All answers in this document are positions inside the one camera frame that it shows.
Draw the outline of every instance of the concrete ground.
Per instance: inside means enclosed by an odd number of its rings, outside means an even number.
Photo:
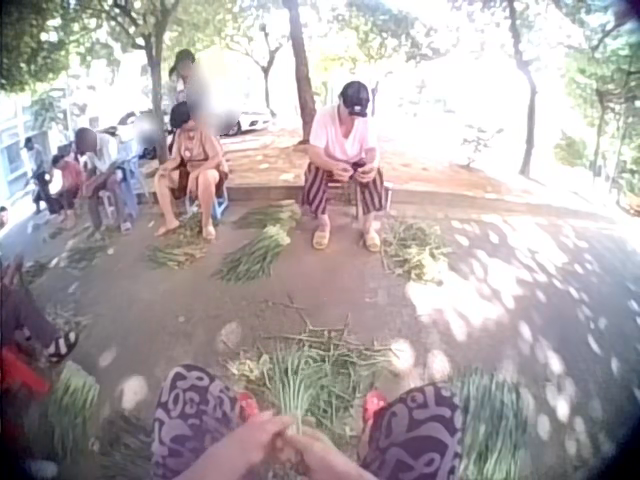
[[[291,296],[318,326],[342,325],[350,315],[362,341],[400,341],[412,364],[398,379],[405,386],[474,365],[519,379],[531,419],[529,478],[585,472],[637,417],[640,256],[616,224],[400,208],[431,218],[452,248],[443,285],[425,287],[385,272],[359,244],[351,210],[335,208],[326,251],[310,248],[313,224],[305,219],[271,278],[225,285],[211,274],[254,234],[229,225],[246,208],[231,205],[216,243],[186,270],[147,262],[159,226],[147,208],[112,255],[81,276],[53,269],[35,285],[43,304],[74,302],[79,314],[92,315],[73,360],[100,383],[101,415],[125,408],[151,421],[173,366],[222,372],[230,347],[300,331],[296,310],[276,303]]]

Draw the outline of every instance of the red object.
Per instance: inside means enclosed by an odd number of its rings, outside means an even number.
[[[240,403],[240,417],[243,422],[260,413],[258,402],[249,392],[239,392],[237,398]]]
[[[27,365],[14,347],[2,348],[1,372],[0,386],[3,390],[12,386],[25,385],[33,393],[45,395],[51,389],[51,383]]]
[[[362,409],[362,422],[364,425],[373,422],[373,417],[381,409],[387,406],[387,397],[379,390],[372,390],[367,393]]]

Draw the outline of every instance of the man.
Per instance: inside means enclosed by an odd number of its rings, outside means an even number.
[[[340,103],[320,110],[313,121],[302,205],[319,219],[320,225],[313,234],[313,247],[317,250],[327,247],[331,233],[327,182],[354,179],[362,195],[365,246],[372,252],[380,251],[374,214],[384,209],[384,181],[378,168],[377,139],[367,118],[368,106],[367,86],[349,82],[340,93]]]
[[[73,153],[63,155],[57,153],[51,159],[51,165],[58,170],[62,176],[62,185],[55,193],[55,197],[62,205],[62,221],[66,227],[73,228],[76,224],[75,200],[78,198],[84,174],[80,165],[73,160]]]
[[[36,204],[36,215],[40,213],[40,202],[44,202],[47,205],[49,213],[55,215],[58,211],[56,204],[51,201],[51,193],[49,192],[48,174],[51,166],[47,164],[42,148],[40,148],[39,145],[36,145],[31,137],[27,137],[25,139],[24,148],[27,150],[29,163],[33,168],[31,178],[27,181],[26,185],[28,185],[29,181],[33,179],[38,187],[36,194],[33,197],[33,203]]]
[[[120,181],[116,175],[118,142],[105,133],[96,133],[89,128],[79,128],[75,135],[76,152],[85,157],[88,170],[83,195],[89,199],[89,216],[95,232],[102,229],[99,193],[111,193],[116,207],[116,222],[122,232],[131,230],[131,222],[126,218]]]
[[[22,331],[27,340],[42,345],[50,361],[64,360],[78,344],[76,332],[61,333],[42,314],[28,290],[16,284],[22,270],[23,258],[18,255],[12,263],[0,262],[0,347],[12,345],[15,333]]]

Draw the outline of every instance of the white t-shirt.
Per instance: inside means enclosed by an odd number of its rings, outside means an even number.
[[[309,143],[324,149],[331,160],[354,163],[364,158],[368,148],[377,148],[378,141],[370,118],[357,117],[349,138],[344,138],[338,121],[338,106],[324,107],[316,113]]]
[[[96,153],[89,152],[85,155],[85,161],[89,167],[96,167],[99,173],[104,173],[118,156],[118,141],[106,133],[96,133],[98,136],[98,148]]]

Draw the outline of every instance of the dirt ground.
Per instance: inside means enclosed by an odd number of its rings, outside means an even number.
[[[91,315],[73,360],[101,385],[101,417],[122,408],[151,422],[175,365],[225,373],[224,358],[261,335],[302,330],[296,309],[282,305],[289,297],[318,326],[349,315],[360,340],[401,341],[413,352],[410,368],[383,382],[390,394],[474,365],[522,382],[531,420],[525,477],[586,472],[638,414],[640,256],[615,224],[398,206],[436,222],[452,248],[444,284],[425,287],[385,272],[361,246],[352,209],[334,207],[326,251],[310,248],[305,218],[271,278],[222,284],[211,274],[254,234],[230,225],[250,206],[231,205],[218,240],[188,269],[151,268],[146,249],[159,215],[146,207],[111,255],[80,276],[55,268],[35,285],[43,305],[73,303]],[[48,254],[68,239],[48,243]]]

